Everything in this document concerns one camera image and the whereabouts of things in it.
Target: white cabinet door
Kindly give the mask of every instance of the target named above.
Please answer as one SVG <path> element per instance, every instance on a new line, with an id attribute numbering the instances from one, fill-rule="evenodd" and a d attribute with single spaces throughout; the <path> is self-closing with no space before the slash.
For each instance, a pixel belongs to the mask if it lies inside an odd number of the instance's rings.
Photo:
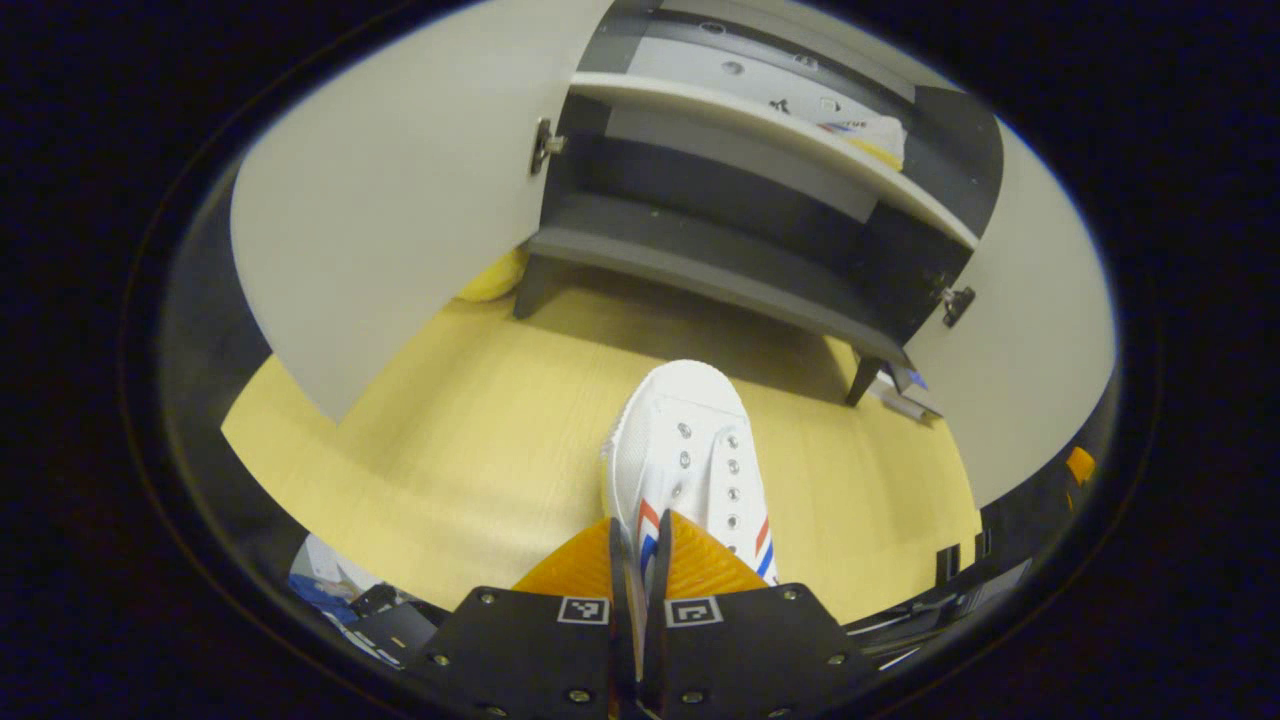
<path id="1" fill-rule="evenodd" d="M 1115 318 L 1089 231 L 1043 161 L 1000 123 L 1005 174 L 955 290 L 906 355 L 946 415 L 982 507 L 1044 465 L 1097 405 L 1116 360 Z"/>
<path id="2" fill-rule="evenodd" d="M 489 0 L 369 55 L 246 155 L 236 269 L 262 334 L 340 420 L 472 277 L 538 228 L 559 117 L 609 0 Z"/>

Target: wooden floor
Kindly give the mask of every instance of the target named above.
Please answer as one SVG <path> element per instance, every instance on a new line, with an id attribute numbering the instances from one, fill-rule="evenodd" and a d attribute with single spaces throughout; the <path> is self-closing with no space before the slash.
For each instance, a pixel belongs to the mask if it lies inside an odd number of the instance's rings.
<path id="1" fill-rule="evenodd" d="M 783 582 L 847 623 L 933 587 L 943 547 L 973 562 L 980 518 L 946 424 L 870 395 L 845 406 L 849 346 L 612 273 L 571 279 L 524 322 L 511 297 L 452 302 L 338 427 L 273 356 L 223 433 L 302 525 L 452 609 L 602 516 L 618 410 L 655 365 L 692 357 L 746 405 Z"/>

